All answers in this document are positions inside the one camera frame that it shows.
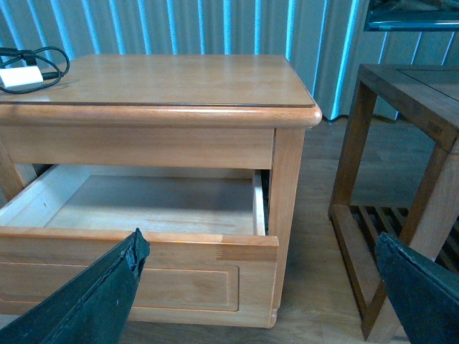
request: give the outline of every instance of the wooden floor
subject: wooden floor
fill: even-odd
[[[283,303],[271,330],[129,322],[128,343],[365,343],[333,227],[327,217],[346,120],[307,130]],[[372,125],[355,204],[410,207],[432,142],[402,121]],[[11,317],[0,317],[0,327]],[[396,337],[391,343],[408,343]]]

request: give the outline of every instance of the drawer front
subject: drawer front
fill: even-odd
[[[151,243],[130,319],[270,327],[278,240],[144,232]],[[0,314],[26,312],[128,236],[0,227]]]
[[[270,169],[273,129],[0,127],[14,163]]]

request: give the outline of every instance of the wooden nightstand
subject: wooden nightstand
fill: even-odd
[[[131,320],[273,326],[320,119],[276,56],[88,56],[56,87],[0,95],[0,312],[27,311],[140,227],[151,255]],[[30,163],[61,165],[22,190]]]

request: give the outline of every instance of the slatted shelf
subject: slatted shelf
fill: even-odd
[[[350,206],[349,209],[364,235],[374,261],[374,246],[379,235],[386,232],[398,237],[409,213],[405,208],[386,206]],[[459,275],[459,217],[435,261]]]

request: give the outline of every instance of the wooden side table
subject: wooden side table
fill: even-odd
[[[272,327],[305,129],[320,119],[276,56],[88,56],[56,87],[1,94],[0,186],[12,201],[0,210],[0,312],[25,312],[139,226],[151,255],[130,319]],[[22,191],[30,163],[65,166]],[[168,177],[159,201],[147,192],[152,166]],[[249,182],[200,181],[185,198],[175,192],[195,183],[167,174],[228,170]],[[256,170],[270,172],[267,236]],[[233,195],[243,188],[248,201]],[[223,219],[212,213],[219,205]],[[239,226],[243,205],[249,221]]]
[[[396,208],[351,205],[377,96],[435,141],[408,214]],[[398,236],[426,257],[437,257],[459,214],[458,135],[459,68],[360,66],[329,216],[356,295],[361,329],[368,341],[387,343],[399,326],[372,254],[379,231]],[[377,228],[372,217],[382,229]]]

